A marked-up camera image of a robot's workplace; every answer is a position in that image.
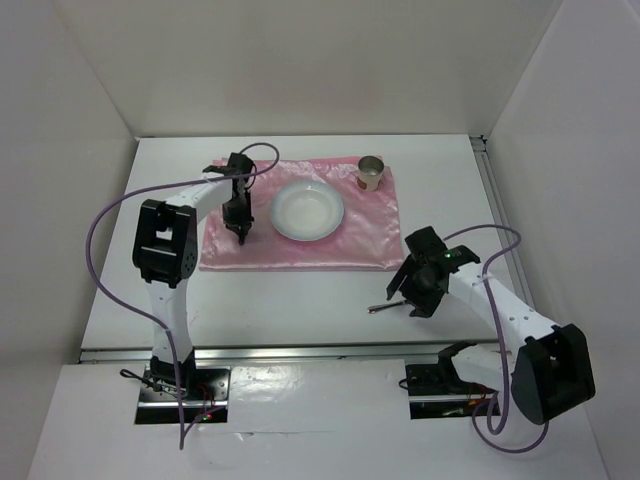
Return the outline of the silver knife black handle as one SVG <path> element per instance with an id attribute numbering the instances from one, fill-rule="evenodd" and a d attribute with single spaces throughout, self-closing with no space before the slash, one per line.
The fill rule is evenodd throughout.
<path id="1" fill-rule="evenodd" d="M 374 305 L 374 306 L 370 306 L 367 308 L 367 312 L 369 314 L 376 314 L 385 310 L 389 310 L 392 308 L 397 308 L 397 307 L 401 307 L 407 304 L 406 300 L 401 300 L 401 301 L 397 301 L 397 302 L 392 302 L 392 303 L 386 303 L 386 304 L 381 304 L 381 305 Z"/>

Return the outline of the white scalloped plate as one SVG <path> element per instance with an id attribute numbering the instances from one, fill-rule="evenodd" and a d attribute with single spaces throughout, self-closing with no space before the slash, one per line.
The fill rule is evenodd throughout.
<path id="1" fill-rule="evenodd" d="M 314 242 L 330 236 L 342 223 L 342 197 L 330 185 L 319 181 L 296 181 L 282 187 L 272 198 L 270 221 L 282 236 L 300 242 Z"/>

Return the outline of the pink satin rose cloth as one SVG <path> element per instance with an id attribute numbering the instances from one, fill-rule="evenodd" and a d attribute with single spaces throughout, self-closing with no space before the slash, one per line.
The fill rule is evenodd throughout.
<path id="1" fill-rule="evenodd" d="M 250 194 L 254 222 L 245 241 L 220 211 L 204 226 L 202 271 L 395 270 L 404 260 L 391 169 L 362 189 L 359 160 L 267 160 Z"/>

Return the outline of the metal cup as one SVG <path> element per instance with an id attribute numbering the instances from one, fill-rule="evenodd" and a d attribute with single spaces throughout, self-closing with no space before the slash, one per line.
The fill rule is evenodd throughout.
<path id="1" fill-rule="evenodd" d="M 361 157 L 357 164 L 357 185 L 364 191 L 375 191 L 385 170 L 385 164 L 380 157 L 367 155 Z"/>

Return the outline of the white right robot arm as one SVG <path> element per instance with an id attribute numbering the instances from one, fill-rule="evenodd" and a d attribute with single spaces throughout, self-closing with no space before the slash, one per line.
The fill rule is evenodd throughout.
<path id="1" fill-rule="evenodd" d="M 405 243 L 409 255 L 387 296 L 400 294 L 411 316 L 430 318 L 450 295 L 494 328 L 499 344 L 494 369 L 509 385 L 503 397 L 514 400 L 527 420 L 542 425 L 595 396 L 585 334 L 538 313 L 491 276 L 497 254 L 481 260 L 465 245 L 448 247 L 431 226 Z"/>

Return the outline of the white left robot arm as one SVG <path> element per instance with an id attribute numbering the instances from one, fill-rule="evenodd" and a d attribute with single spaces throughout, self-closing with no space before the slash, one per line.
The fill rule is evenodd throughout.
<path id="1" fill-rule="evenodd" d="M 132 260 L 146 283 L 152 314 L 163 323 L 154 329 L 150 370 L 176 399 L 189 397 L 197 387 L 186 306 L 188 280 L 198 265 L 197 227 L 220 209 L 224 227 L 243 244 L 254 222 L 252 182 L 243 176 L 256 171 L 246 154 L 233 153 L 226 164 L 207 167 L 202 184 L 141 205 Z"/>

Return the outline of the aluminium front rail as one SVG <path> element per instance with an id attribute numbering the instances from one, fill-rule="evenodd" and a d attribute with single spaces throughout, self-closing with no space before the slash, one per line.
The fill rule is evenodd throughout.
<path id="1" fill-rule="evenodd" d="M 262 346 L 213 346 L 196 348 L 197 363 L 238 361 L 303 361 L 303 360 L 351 360 L 374 358 L 410 358 L 436 356 L 460 340 L 334 343 L 315 345 L 262 345 Z M 151 359 L 148 348 L 83 349 L 80 364 L 146 362 Z"/>

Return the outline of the aluminium rail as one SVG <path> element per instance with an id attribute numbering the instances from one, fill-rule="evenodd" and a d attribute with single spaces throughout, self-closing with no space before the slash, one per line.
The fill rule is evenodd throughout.
<path id="1" fill-rule="evenodd" d="M 351 360 L 374 358 L 410 358 L 436 356 L 460 340 L 334 343 L 315 345 L 262 345 L 262 346 L 213 346 L 196 348 L 197 363 L 238 361 L 303 361 L 303 360 Z M 151 359 L 148 348 L 83 349 L 80 364 L 146 362 Z"/>
<path id="2" fill-rule="evenodd" d="M 528 281 L 517 252 L 519 237 L 511 230 L 505 230 L 505 227 L 509 227 L 509 220 L 491 165 L 486 139 L 471 136 L 469 140 L 489 201 L 493 223 L 502 226 L 502 229 L 489 228 L 498 235 L 501 244 L 499 250 L 503 250 L 503 253 L 490 264 L 489 272 L 484 277 L 500 309 L 505 332 L 523 337 L 526 333 L 534 332 L 541 316 L 533 308 Z"/>

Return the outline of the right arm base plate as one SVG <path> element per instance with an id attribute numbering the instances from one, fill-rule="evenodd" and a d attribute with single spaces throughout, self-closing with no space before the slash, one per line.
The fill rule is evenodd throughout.
<path id="1" fill-rule="evenodd" d="M 455 419 L 487 414 L 487 403 L 494 390 L 481 384 L 446 374 L 440 364 L 408 364 L 405 377 L 398 382 L 408 394 L 412 420 Z"/>

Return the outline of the aluminium right side rail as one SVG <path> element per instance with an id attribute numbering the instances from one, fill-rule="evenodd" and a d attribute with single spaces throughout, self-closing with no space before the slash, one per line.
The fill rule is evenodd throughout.
<path id="1" fill-rule="evenodd" d="M 471 136 L 469 140 L 489 201 L 493 223 L 502 226 L 502 229 L 489 228 L 498 235 L 501 244 L 499 250 L 503 250 L 503 253 L 490 264 L 489 272 L 484 277 L 500 309 L 505 332 L 523 337 L 526 333 L 534 332 L 541 316 L 533 308 L 528 281 L 517 252 L 519 237 L 511 230 L 505 230 L 505 227 L 509 227 L 509 220 L 491 165 L 486 139 Z"/>

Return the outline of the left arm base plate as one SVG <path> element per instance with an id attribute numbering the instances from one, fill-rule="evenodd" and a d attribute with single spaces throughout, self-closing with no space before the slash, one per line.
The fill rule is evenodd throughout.
<path id="1" fill-rule="evenodd" d="M 154 380 L 148 368 L 142 374 L 129 369 L 121 369 L 122 378 L 135 380 L 140 386 L 136 425 L 178 424 L 179 412 L 177 389 L 164 381 Z M 184 421 L 186 425 L 195 423 L 218 424 L 228 420 L 228 399 L 231 370 L 204 368 L 196 372 L 195 386 L 187 392 L 182 390 Z"/>

